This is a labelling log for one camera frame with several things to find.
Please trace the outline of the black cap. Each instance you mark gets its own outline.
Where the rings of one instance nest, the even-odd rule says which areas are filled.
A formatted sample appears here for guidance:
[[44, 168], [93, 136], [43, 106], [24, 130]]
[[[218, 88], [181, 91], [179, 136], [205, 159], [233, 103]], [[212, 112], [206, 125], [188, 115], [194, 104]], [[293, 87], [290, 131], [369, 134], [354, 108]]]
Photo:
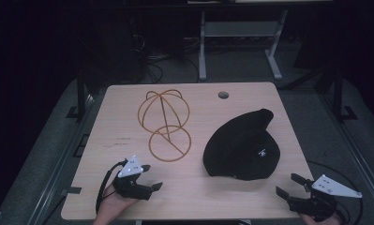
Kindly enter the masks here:
[[274, 114], [267, 109], [247, 112], [221, 126], [205, 146], [202, 162], [210, 176], [251, 181], [275, 171], [280, 150], [267, 128]]

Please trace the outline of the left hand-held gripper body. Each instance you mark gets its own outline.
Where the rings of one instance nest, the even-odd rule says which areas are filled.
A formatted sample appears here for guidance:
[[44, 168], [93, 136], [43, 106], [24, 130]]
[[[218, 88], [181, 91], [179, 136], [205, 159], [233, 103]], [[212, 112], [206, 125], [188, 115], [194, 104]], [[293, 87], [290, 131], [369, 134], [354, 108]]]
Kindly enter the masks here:
[[151, 187], [139, 185], [137, 179], [143, 172], [140, 172], [142, 164], [133, 155], [126, 158], [122, 163], [122, 169], [117, 173], [112, 181], [115, 192], [123, 198], [149, 200], [152, 191]]

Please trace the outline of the black metal stand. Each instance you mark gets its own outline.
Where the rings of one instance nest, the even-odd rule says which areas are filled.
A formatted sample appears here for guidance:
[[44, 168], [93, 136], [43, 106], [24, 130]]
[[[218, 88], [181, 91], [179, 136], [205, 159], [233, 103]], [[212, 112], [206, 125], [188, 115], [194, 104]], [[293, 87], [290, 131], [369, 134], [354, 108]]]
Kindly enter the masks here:
[[337, 67], [334, 75], [334, 92], [333, 92], [333, 114], [339, 123], [346, 120], [356, 120], [357, 116], [350, 106], [342, 103], [343, 99], [343, 75]]
[[72, 106], [67, 112], [67, 118], [73, 118], [77, 123], [81, 122], [86, 112], [86, 87], [83, 72], [80, 69], [76, 77], [77, 105]]

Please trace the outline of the person's right hand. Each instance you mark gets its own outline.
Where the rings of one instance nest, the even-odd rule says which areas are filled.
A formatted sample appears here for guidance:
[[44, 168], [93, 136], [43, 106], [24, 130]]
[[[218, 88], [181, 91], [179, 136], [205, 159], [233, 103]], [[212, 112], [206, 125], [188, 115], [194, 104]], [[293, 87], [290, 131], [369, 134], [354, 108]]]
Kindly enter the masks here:
[[321, 222], [317, 222], [313, 217], [304, 214], [300, 214], [299, 217], [306, 223], [306, 225], [342, 225], [342, 219], [336, 214], [333, 214]]

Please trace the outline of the person's left hand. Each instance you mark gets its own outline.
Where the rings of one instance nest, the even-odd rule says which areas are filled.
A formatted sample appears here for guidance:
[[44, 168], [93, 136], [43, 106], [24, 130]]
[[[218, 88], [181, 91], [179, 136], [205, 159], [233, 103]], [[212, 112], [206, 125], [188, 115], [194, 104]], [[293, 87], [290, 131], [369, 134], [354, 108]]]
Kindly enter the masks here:
[[137, 199], [123, 198], [115, 193], [113, 185], [109, 185], [104, 191], [105, 198], [100, 204], [93, 225], [110, 225], [119, 218], [131, 205], [137, 203]]

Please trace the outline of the gold wire hat stand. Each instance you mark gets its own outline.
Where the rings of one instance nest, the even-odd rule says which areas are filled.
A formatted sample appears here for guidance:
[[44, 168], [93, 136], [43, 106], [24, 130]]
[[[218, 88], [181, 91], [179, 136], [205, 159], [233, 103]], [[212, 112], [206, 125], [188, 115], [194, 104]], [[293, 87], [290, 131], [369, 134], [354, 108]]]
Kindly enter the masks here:
[[149, 133], [148, 149], [163, 162], [184, 158], [192, 145], [186, 125], [190, 107], [180, 91], [148, 91], [138, 112], [140, 126]]

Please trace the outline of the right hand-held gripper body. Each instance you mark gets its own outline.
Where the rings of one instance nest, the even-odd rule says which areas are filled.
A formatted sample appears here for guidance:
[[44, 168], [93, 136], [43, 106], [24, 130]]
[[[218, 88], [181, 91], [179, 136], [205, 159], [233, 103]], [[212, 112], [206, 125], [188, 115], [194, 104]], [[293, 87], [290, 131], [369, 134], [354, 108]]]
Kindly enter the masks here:
[[286, 201], [292, 212], [314, 217], [321, 222], [332, 216], [337, 211], [338, 197], [362, 199], [363, 194], [357, 190], [340, 184], [338, 181], [323, 174], [312, 181], [310, 197], [301, 199], [291, 197]]

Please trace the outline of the grey metal table frame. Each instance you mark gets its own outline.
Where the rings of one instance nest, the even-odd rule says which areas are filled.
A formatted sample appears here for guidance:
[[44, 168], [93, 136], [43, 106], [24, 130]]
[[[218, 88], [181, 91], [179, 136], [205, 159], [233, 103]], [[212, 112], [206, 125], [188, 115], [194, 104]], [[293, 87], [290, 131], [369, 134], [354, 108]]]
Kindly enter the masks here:
[[283, 27], [288, 15], [287, 10], [280, 13], [277, 21], [268, 22], [209, 22], [206, 13], [201, 13], [200, 22], [200, 50], [199, 50], [199, 80], [205, 81], [205, 39], [206, 38], [272, 38], [269, 49], [265, 50], [265, 57], [276, 80], [282, 79], [282, 74], [277, 65], [275, 53], [279, 43]]

